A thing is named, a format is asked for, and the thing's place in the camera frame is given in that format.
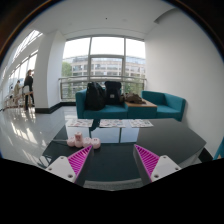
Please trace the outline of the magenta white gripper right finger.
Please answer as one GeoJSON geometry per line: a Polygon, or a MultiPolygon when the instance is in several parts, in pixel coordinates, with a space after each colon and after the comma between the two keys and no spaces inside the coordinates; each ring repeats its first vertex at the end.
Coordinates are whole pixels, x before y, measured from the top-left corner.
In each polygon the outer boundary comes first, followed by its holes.
{"type": "Polygon", "coordinates": [[[180,170],[167,155],[158,156],[137,144],[134,145],[133,156],[144,185],[180,170]]]}

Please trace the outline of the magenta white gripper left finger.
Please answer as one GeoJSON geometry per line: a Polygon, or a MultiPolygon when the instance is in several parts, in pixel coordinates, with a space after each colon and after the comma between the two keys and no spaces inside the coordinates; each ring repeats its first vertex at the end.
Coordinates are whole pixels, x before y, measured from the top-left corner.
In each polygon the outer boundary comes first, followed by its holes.
{"type": "Polygon", "coordinates": [[[89,145],[68,157],[59,156],[46,168],[46,171],[83,186],[92,157],[93,147],[89,145]]]}

